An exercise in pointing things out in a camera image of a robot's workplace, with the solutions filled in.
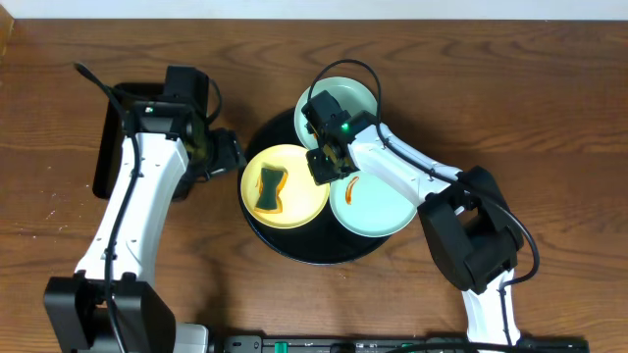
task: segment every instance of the wooden table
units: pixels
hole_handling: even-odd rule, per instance
[[[91,192],[106,98],[73,61],[110,84],[194,65],[225,97],[216,126],[246,144],[345,57],[380,75],[393,131],[439,161],[491,171],[536,237],[541,271],[514,290],[519,327],[628,350],[628,24],[263,21],[16,23],[0,67],[0,350],[58,351],[44,287],[72,274],[107,205]],[[371,82],[354,67],[334,75]],[[519,260],[523,274],[527,248]],[[170,207],[156,288],[179,321],[222,333],[467,325],[418,220],[352,264],[302,265],[250,230],[235,173]]]

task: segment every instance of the mint green plate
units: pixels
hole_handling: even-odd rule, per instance
[[[336,98],[340,106],[347,110],[350,115],[354,115],[363,110],[375,114],[377,101],[373,93],[371,93],[364,84],[355,79],[346,77],[321,79],[314,85],[312,97],[324,90],[330,92],[330,94]],[[301,113],[301,109],[303,109],[303,106],[307,103],[307,93],[309,91],[310,87],[307,87],[305,92],[303,92],[298,99],[296,107],[294,107],[294,130],[296,130],[296,135],[305,148],[315,149],[318,148],[318,143],[314,135],[307,132],[307,128],[305,128],[307,120],[303,113]]]
[[[352,179],[358,177],[351,190],[351,204],[346,192]],[[380,237],[391,235],[407,226],[416,215],[416,208],[392,187],[376,176],[356,172],[332,182],[330,204],[338,221],[352,232]]]

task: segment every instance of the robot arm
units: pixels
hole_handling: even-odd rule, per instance
[[[111,95],[112,88],[85,67],[78,69]],[[128,136],[100,228],[74,276],[52,277],[44,293],[46,312],[63,352],[118,351],[123,344],[111,330],[112,313],[118,336],[129,351],[207,352],[209,330],[176,323],[153,286],[155,257],[171,200],[185,198],[200,177],[209,179],[244,164],[233,132],[208,129],[208,89],[209,77],[204,73],[191,67],[169,67],[163,95],[155,100],[134,96],[129,112],[121,112]],[[120,102],[110,99],[123,110]],[[129,136],[137,139],[136,152]],[[104,275],[108,244],[134,168],[139,174],[114,239],[108,282]],[[112,301],[112,307],[102,307],[105,299]]]
[[[317,183],[363,171],[379,177],[418,207],[432,257],[443,275],[462,290],[470,341],[507,343],[499,286],[513,278],[521,234],[501,212],[479,197],[469,195],[443,180],[433,178],[404,161],[386,147],[377,133],[375,117],[368,112],[350,116],[327,91],[312,97],[303,107],[308,129],[317,136],[319,148],[307,154],[310,172]],[[380,124],[382,136],[404,157],[427,170],[489,190],[505,205],[491,175],[475,168],[469,173],[438,163],[394,136]],[[465,210],[478,209],[463,225],[457,218]],[[509,336],[517,342],[520,332],[513,319],[510,288],[504,297]]]
[[[140,177],[118,231],[113,279],[120,280],[123,274],[134,274],[136,280],[153,286],[155,257],[166,213],[189,159],[179,138],[172,140],[167,139],[164,133],[149,132],[138,133],[136,137],[141,155]],[[89,249],[75,269],[75,273],[83,272],[87,279],[104,279],[104,250],[129,187],[132,168],[133,150],[127,137],[123,142],[120,172],[107,211]]]
[[[391,133],[389,128],[381,124],[382,133],[397,150],[403,152],[417,163],[429,166],[436,173],[452,179],[457,179],[460,169],[443,165],[425,156],[421,152],[407,145]],[[438,194],[449,187],[447,182],[432,178],[412,167],[400,159],[389,148],[385,148],[375,130],[369,126],[355,135],[355,140],[348,146],[351,159],[355,166],[363,172],[372,174],[392,186],[401,195],[404,195],[416,207],[426,201],[427,195]],[[459,215],[464,212],[461,206],[455,210]],[[503,319],[501,315],[501,299],[499,285],[514,276],[514,270],[504,271],[487,285],[487,290],[481,294],[471,289],[462,291],[464,306],[469,321],[467,335],[472,342],[506,344]],[[510,340],[517,342],[521,336],[514,322],[512,310],[511,288],[505,288],[505,306],[508,317]]]

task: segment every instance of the sponge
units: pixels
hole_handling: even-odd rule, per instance
[[[286,185],[288,172],[270,168],[262,168],[259,181],[259,199],[255,211],[260,213],[278,214],[284,208],[279,193]]]

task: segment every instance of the black cable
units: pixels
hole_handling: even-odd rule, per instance
[[[461,188],[462,190],[468,192],[471,195],[475,195],[476,197],[481,198],[482,200],[487,201],[488,203],[490,203],[491,205],[495,206],[498,210],[500,210],[502,213],[504,213],[505,215],[507,215],[511,221],[513,221],[517,227],[519,227],[519,229],[521,230],[521,232],[523,233],[524,237],[526,238],[526,240],[528,241],[528,244],[530,244],[530,249],[532,250],[532,256],[533,256],[533,265],[532,265],[532,269],[530,270],[530,272],[522,277],[518,277],[512,280],[508,280],[502,284],[499,285],[499,299],[501,302],[501,316],[503,318],[503,331],[506,335],[506,341],[508,342],[508,345],[511,346],[512,345],[512,341],[510,339],[510,333],[508,330],[508,318],[507,318],[507,313],[506,313],[506,305],[505,305],[505,288],[509,285],[513,285],[513,284],[517,284],[517,283],[521,283],[524,282],[530,278],[532,278],[537,271],[539,270],[539,266],[541,265],[541,256],[539,255],[539,249],[537,248],[537,244],[534,241],[534,238],[532,237],[532,234],[530,234],[530,231],[528,229],[526,229],[526,227],[521,223],[521,221],[519,221],[519,219],[517,219],[516,216],[514,216],[514,214],[512,214],[512,212],[510,212],[505,205],[502,204],[501,201],[499,201],[499,198],[494,197],[491,193],[487,192],[486,190],[478,190],[477,188],[462,183],[458,180],[452,179],[450,177],[447,176],[443,176],[440,175],[438,173],[436,173],[436,171],[434,171],[433,169],[423,166],[420,163],[417,163],[416,161],[414,161],[413,159],[407,157],[406,155],[404,155],[402,152],[400,152],[399,150],[397,150],[396,148],[394,148],[394,146],[389,142],[389,140],[387,138],[384,137],[384,135],[382,134],[382,130],[380,128],[380,123],[382,122],[382,86],[380,85],[380,80],[377,76],[377,74],[375,74],[375,71],[373,71],[373,69],[371,69],[370,66],[368,66],[366,63],[363,63],[359,60],[355,60],[355,59],[342,59],[342,60],[338,60],[336,62],[331,63],[330,65],[328,65],[327,67],[325,67],[325,69],[323,69],[321,72],[319,72],[319,74],[316,76],[316,78],[314,78],[314,81],[312,82],[312,84],[310,85],[310,90],[307,94],[307,101],[309,102],[310,99],[312,98],[312,91],[314,90],[314,85],[316,84],[316,82],[318,82],[321,77],[331,68],[333,68],[334,66],[337,66],[339,64],[344,64],[344,63],[350,63],[350,64],[355,64],[355,65],[359,65],[362,68],[366,69],[372,76],[373,79],[375,80],[375,83],[377,85],[377,108],[376,108],[376,113],[375,113],[375,117],[377,119],[377,124],[375,125],[376,131],[378,136],[380,137],[380,139],[382,140],[382,143],[384,144],[384,146],[388,147],[391,149],[391,151],[397,155],[397,157],[401,158],[403,161],[407,162],[410,166],[413,166],[415,168],[417,168],[418,170],[420,170],[421,172],[427,174],[430,177],[439,179],[441,181],[447,182],[451,185],[454,185],[456,187]]]
[[[114,106],[118,115],[120,115],[120,119],[124,120],[127,116],[127,112],[123,108],[122,104],[116,99],[113,95],[111,88],[103,84],[85,65],[80,63],[75,63],[75,69],[83,75],[85,78],[89,79],[93,83],[95,83],[109,98],[109,101]],[[118,211],[118,216],[116,216],[116,220],[111,228],[111,234],[109,236],[109,243],[107,244],[107,248],[105,250],[105,301],[107,302],[107,312],[109,313],[109,322],[111,324],[111,329],[114,332],[114,336],[116,337],[116,341],[118,342],[118,347],[122,353],[127,353],[127,346],[125,345],[125,341],[122,337],[122,330],[120,329],[120,324],[118,323],[118,317],[116,314],[116,303],[113,300],[113,292],[112,292],[112,271],[113,271],[113,261],[114,261],[114,253],[116,248],[116,238],[118,237],[118,231],[120,230],[120,225],[122,224],[122,220],[125,217],[125,212],[129,205],[129,201],[131,200],[131,195],[133,189],[135,188],[135,183],[137,182],[137,178],[139,177],[139,167],[140,167],[140,158],[139,158],[139,146],[137,144],[137,138],[135,137],[135,133],[132,133],[130,136],[131,144],[133,147],[133,168],[131,170],[131,180],[129,181],[129,186],[127,187],[127,191],[125,192],[125,197],[122,200],[122,204],[120,205],[120,210]]]
[[[146,97],[146,96],[142,96],[142,95],[138,95],[138,94],[133,94],[130,92],[127,92],[121,88],[116,88],[116,87],[112,87],[112,86],[107,86],[109,87],[109,89],[111,89],[114,93],[118,94],[119,96],[128,98],[128,99],[132,99],[132,100],[138,100],[138,101],[149,101],[151,100],[150,97]]]

